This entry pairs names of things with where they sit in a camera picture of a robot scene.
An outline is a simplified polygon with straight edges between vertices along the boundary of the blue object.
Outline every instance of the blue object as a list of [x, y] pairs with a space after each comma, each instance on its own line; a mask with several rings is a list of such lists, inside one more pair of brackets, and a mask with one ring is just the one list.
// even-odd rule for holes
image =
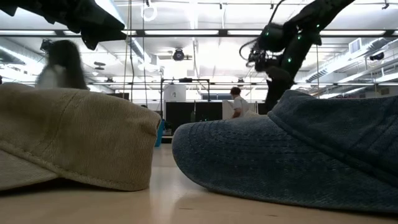
[[163, 129], [164, 129], [164, 119], [162, 119], [162, 122], [160, 122], [159, 129], [157, 130], [157, 139], [155, 147], [159, 147], [162, 144]]
[[195, 183], [304, 207], [398, 213], [398, 96], [318, 100], [287, 90], [268, 116], [190, 123], [173, 155]]

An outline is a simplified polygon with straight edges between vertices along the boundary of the cap brim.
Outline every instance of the cap brim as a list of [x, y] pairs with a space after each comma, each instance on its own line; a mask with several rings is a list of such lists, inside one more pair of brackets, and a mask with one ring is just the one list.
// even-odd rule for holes
[[0, 150], [0, 190], [56, 179], [57, 174]]
[[181, 171], [215, 192], [306, 207], [398, 212], [397, 189], [298, 140], [268, 117], [185, 124], [172, 147]]

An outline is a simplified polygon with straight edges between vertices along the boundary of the wooden floor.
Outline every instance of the wooden floor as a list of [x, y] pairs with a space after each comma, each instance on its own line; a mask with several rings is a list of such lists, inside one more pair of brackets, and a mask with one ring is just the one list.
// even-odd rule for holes
[[321, 211], [213, 194], [188, 180], [170, 145], [155, 149], [150, 189], [114, 192], [82, 185], [0, 195], [2, 224], [385, 224], [397, 218]]

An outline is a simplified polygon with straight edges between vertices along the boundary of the black partition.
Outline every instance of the black partition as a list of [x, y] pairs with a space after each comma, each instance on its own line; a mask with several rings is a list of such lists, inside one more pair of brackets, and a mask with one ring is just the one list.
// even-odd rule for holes
[[172, 134], [183, 124], [191, 122], [193, 103], [166, 103], [166, 121], [171, 124]]
[[[259, 114], [265, 113], [265, 104], [259, 103]], [[179, 103], [167, 102], [165, 108], [166, 121], [172, 126], [172, 134], [183, 124], [191, 123], [191, 115], [195, 108], [194, 102]], [[195, 122], [216, 121], [223, 119], [222, 102], [198, 102], [196, 103]]]

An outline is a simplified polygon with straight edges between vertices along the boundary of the fabric texture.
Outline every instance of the fabric texture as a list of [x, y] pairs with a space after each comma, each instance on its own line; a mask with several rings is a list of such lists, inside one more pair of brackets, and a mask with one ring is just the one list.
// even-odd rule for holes
[[397, 101], [289, 90], [268, 116], [179, 127], [173, 155], [189, 179], [222, 194], [398, 213]]
[[262, 117], [262, 116], [267, 116], [267, 115], [257, 114], [253, 111], [248, 111], [248, 112], [246, 112], [246, 114], [244, 114], [245, 118], [256, 118], [256, 117]]
[[86, 90], [0, 86], [0, 190], [66, 178], [117, 190], [149, 186], [160, 116]]

